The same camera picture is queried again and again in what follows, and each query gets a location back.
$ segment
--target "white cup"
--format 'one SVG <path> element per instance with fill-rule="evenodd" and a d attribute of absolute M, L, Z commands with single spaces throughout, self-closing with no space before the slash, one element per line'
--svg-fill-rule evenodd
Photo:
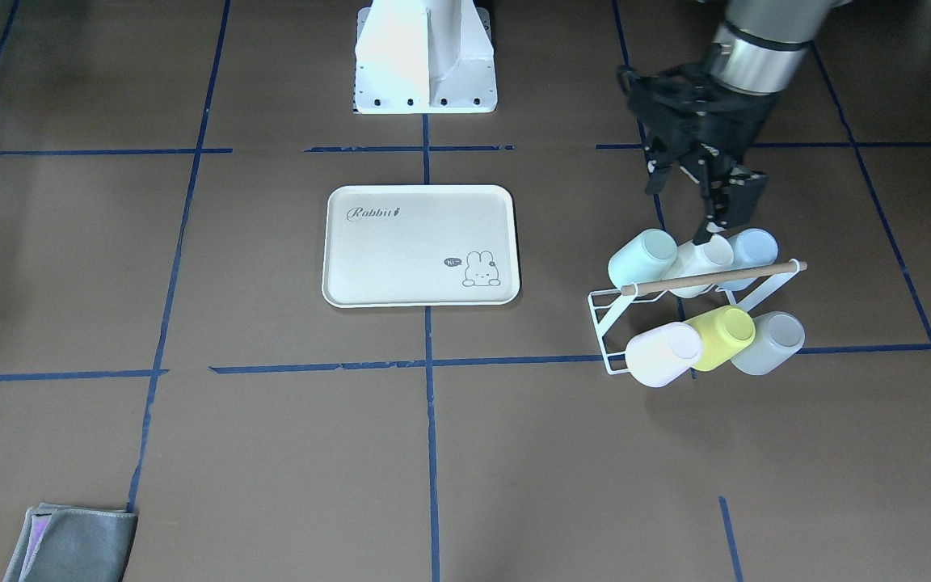
<path fill-rule="evenodd" d="M 731 249 L 731 244 L 728 244 L 727 239 L 719 234 L 710 236 L 710 242 L 699 244 L 699 246 L 689 240 L 677 248 L 677 258 L 673 261 L 673 265 L 666 269 L 663 279 L 721 272 L 730 268 L 734 260 L 735 251 Z M 670 292 L 676 296 L 691 299 L 708 288 L 709 285 L 698 285 L 672 289 Z"/>
<path fill-rule="evenodd" d="M 803 346 L 803 325 L 791 314 L 771 312 L 753 318 L 756 336 L 746 349 L 735 354 L 731 363 L 751 376 L 762 376 L 778 368 Z"/>
<path fill-rule="evenodd" d="M 778 260 L 778 242 L 764 229 L 749 229 L 739 232 L 728 240 L 735 252 L 731 269 L 762 268 Z M 718 285 L 728 291 L 742 291 L 752 285 L 754 279 L 727 280 Z"/>
<path fill-rule="evenodd" d="M 667 386 L 701 357 L 699 332 L 680 321 L 633 336 L 624 350 L 627 371 L 650 388 Z"/>
<path fill-rule="evenodd" d="M 618 288 L 660 280 L 677 256 L 677 243 L 665 231 L 649 229 L 609 259 L 609 280 Z"/>

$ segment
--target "rabbit cartoon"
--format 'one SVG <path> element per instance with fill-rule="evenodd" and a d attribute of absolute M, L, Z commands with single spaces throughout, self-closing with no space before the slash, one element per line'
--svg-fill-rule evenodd
<path fill-rule="evenodd" d="M 465 287 L 496 287 L 502 284 L 498 279 L 498 266 L 491 251 L 477 253 L 472 251 L 465 258 Z"/>

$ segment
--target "mug rack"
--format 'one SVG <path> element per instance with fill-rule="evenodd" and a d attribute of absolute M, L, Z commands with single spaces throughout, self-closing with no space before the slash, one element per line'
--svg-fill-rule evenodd
<path fill-rule="evenodd" d="M 592 324 L 595 325 L 595 335 L 598 336 L 598 346 L 602 353 L 602 362 L 605 364 L 605 371 L 610 375 L 616 373 L 627 373 L 628 369 L 614 368 L 613 361 L 623 361 L 624 352 L 607 352 L 605 347 L 605 336 L 613 324 L 623 316 L 625 310 L 634 303 L 652 303 L 657 302 L 663 295 L 672 289 L 682 289 L 684 287 L 702 287 L 709 285 L 709 288 L 703 293 L 719 291 L 727 296 L 731 305 L 738 306 L 740 309 L 749 313 L 750 310 L 760 305 L 766 298 L 783 285 L 788 283 L 792 277 L 798 273 L 807 270 L 807 263 L 797 259 L 790 259 L 784 263 L 762 266 L 762 268 L 745 268 L 725 270 L 725 272 L 713 272 L 709 275 L 681 276 L 677 279 L 654 280 L 651 283 L 631 283 L 619 289 L 607 289 L 605 291 L 591 291 L 588 294 L 588 310 L 591 312 Z M 766 276 L 757 287 L 750 291 L 742 299 L 735 298 L 735 292 L 727 291 L 717 287 L 717 284 L 726 283 L 729 280 L 742 279 L 760 279 Z M 642 299 L 646 295 L 655 295 L 652 298 Z M 606 295 L 617 295 L 608 305 L 596 306 L 595 297 Z"/>

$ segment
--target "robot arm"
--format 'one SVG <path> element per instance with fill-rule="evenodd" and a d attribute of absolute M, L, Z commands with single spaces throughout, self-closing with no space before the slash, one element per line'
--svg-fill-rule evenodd
<path fill-rule="evenodd" d="M 768 176 L 746 150 L 792 79 L 833 6 L 849 0 L 731 0 L 706 58 L 643 76 L 617 71 L 628 108 L 649 130 L 649 183 L 659 194 L 672 166 L 698 184 L 705 216 L 694 242 L 746 224 Z"/>

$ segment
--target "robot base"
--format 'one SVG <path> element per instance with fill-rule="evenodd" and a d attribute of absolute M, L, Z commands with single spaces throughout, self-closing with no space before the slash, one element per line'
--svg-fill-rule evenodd
<path fill-rule="evenodd" d="M 470 0 L 374 0 L 358 12 L 355 111 L 489 113 L 491 16 Z"/>

